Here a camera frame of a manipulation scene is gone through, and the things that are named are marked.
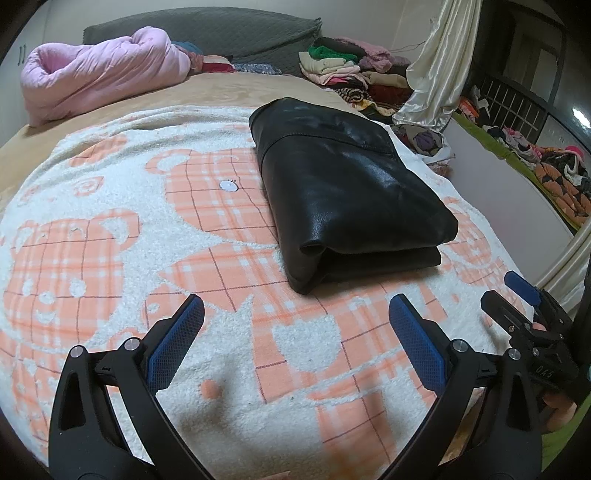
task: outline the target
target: colorful blanket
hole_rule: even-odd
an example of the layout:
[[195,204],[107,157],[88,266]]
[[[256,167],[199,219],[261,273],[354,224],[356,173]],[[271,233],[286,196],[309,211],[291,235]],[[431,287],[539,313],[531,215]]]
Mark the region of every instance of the colorful blanket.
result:
[[[244,108],[174,106],[68,135],[0,222],[0,407],[47,461],[64,358],[143,336],[195,292],[206,321],[157,398],[219,479],[291,472],[376,478],[434,401],[388,323],[403,292],[450,338],[502,352],[480,310],[516,270],[485,218],[392,136],[402,160],[459,220],[438,268],[309,296],[287,284]],[[121,396],[114,408],[147,459]]]

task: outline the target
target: metal screw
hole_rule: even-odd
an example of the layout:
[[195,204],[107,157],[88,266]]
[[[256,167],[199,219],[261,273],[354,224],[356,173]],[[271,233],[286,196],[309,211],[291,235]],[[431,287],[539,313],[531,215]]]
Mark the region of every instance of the metal screw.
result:
[[128,338],[124,345],[126,350],[129,350],[130,352],[132,352],[133,350],[135,350],[137,347],[139,347],[139,339],[137,338]]
[[519,360],[521,358],[521,352],[517,348],[510,348],[509,357],[513,360]]
[[70,356],[73,358],[78,358],[83,352],[84,349],[80,345],[76,345],[72,350],[70,350]]
[[456,352],[465,352],[468,350],[468,344],[464,340],[454,340],[452,347]]

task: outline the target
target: white wall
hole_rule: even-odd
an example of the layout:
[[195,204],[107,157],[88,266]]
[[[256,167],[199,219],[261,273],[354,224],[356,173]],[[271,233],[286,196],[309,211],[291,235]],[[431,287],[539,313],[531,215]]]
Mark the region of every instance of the white wall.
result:
[[[420,0],[420,3],[432,1],[439,0]],[[303,18],[321,17],[322,32],[326,36],[344,35],[390,48],[406,2],[407,0],[54,0],[44,40],[80,44],[82,31],[89,25],[142,12],[207,5],[269,10]]]
[[442,4],[443,0],[404,1],[391,47],[399,51],[397,55],[408,57],[411,61],[418,58],[423,46],[417,44],[429,37],[432,21],[439,17]]
[[443,131],[456,158],[450,181],[491,224],[526,280],[536,282],[573,239],[536,187],[454,119]]

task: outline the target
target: rolled pink blanket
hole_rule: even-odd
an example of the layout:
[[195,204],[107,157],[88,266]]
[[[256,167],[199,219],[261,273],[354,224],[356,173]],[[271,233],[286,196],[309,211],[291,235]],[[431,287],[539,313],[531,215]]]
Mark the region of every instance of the rolled pink blanket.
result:
[[29,124],[37,127],[180,83],[190,67],[189,57],[159,28],[144,27],[98,45],[43,44],[21,72]]

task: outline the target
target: folded clothes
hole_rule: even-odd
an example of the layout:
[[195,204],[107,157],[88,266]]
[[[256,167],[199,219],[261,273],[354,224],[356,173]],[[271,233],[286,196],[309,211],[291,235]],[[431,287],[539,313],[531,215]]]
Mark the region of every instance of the folded clothes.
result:
[[233,73],[236,69],[226,57],[220,55],[205,55],[203,58],[203,73]]
[[402,107],[413,94],[410,88],[389,87],[386,85],[370,85],[369,94],[378,104],[385,104],[390,108]]
[[379,113],[382,116],[386,116],[390,118],[390,123],[392,120],[392,116],[393,114],[395,114],[397,112],[397,110],[392,109],[392,108],[387,108],[381,105],[378,105],[376,102],[374,102],[371,98],[366,98],[364,100],[361,100],[360,102],[356,102],[356,103],[352,103],[351,106],[359,111],[359,112],[364,112],[365,110],[367,110],[368,108],[373,108],[375,111],[377,111],[377,113]]
[[349,86],[333,86],[332,89],[347,103],[359,103],[368,98],[367,90]]
[[401,77],[406,78],[406,71],[407,71],[408,65],[392,65],[392,68],[389,69],[386,73],[389,74],[396,74],[396,75],[400,75]]
[[365,52],[365,57],[360,59],[360,63],[364,65],[371,65],[376,72],[385,73],[392,68],[392,61],[390,60],[390,51],[378,45],[372,45],[361,40],[353,40],[347,37],[336,37],[335,40],[348,43],[351,45],[357,45],[362,48]]
[[331,50],[338,51],[340,53],[348,53],[350,55],[355,55],[359,59],[361,57],[365,57],[365,51],[361,47],[358,47],[357,45],[353,45],[351,43],[345,43],[339,40],[335,40],[334,38],[317,38],[314,42],[314,46],[320,47],[321,45],[330,48]]
[[339,77],[332,77],[328,82],[326,82],[326,86],[336,85],[338,83],[347,83],[346,78],[339,78]]
[[407,69],[410,65],[410,60],[406,57],[400,57],[398,55],[390,54],[390,62],[392,63],[392,68],[399,67]]
[[347,61],[354,61],[355,63],[357,63],[357,61],[359,60],[357,55],[339,53],[337,51],[325,47],[324,45],[321,45],[320,47],[314,47],[313,45],[310,45],[308,47],[308,53],[310,54],[310,57],[312,57],[315,60],[340,58],[345,59]]
[[260,107],[249,124],[296,292],[441,263],[436,246],[455,238],[458,221],[383,127],[293,98]]
[[348,78],[354,77],[363,82],[365,88],[367,88],[367,83],[365,81],[365,77],[359,73],[359,66],[353,65],[352,67],[343,67],[339,70],[331,73],[327,73],[326,75],[316,75],[315,73],[310,73],[306,70],[302,64],[300,63],[300,70],[305,75],[308,80],[311,80],[317,85],[326,85],[328,81],[332,78]]
[[308,70],[308,72],[315,73],[316,75],[323,75],[326,73],[335,72],[336,70],[343,68],[345,66],[352,67],[353,65],[355,65],[352,61],[346,61],[345,59],[334,57],[315,60],[306,51],[301,51],[299,53],[299,56],[301,65],[306,70]]
[[264,75],[282,75],[281,70],[270,63],[235,63],[237,72],[262,73]]
[[408,88],[406,78],[396,74],[363,72],[362,75],[368,79],[370,85],[387,85],[390,87]]

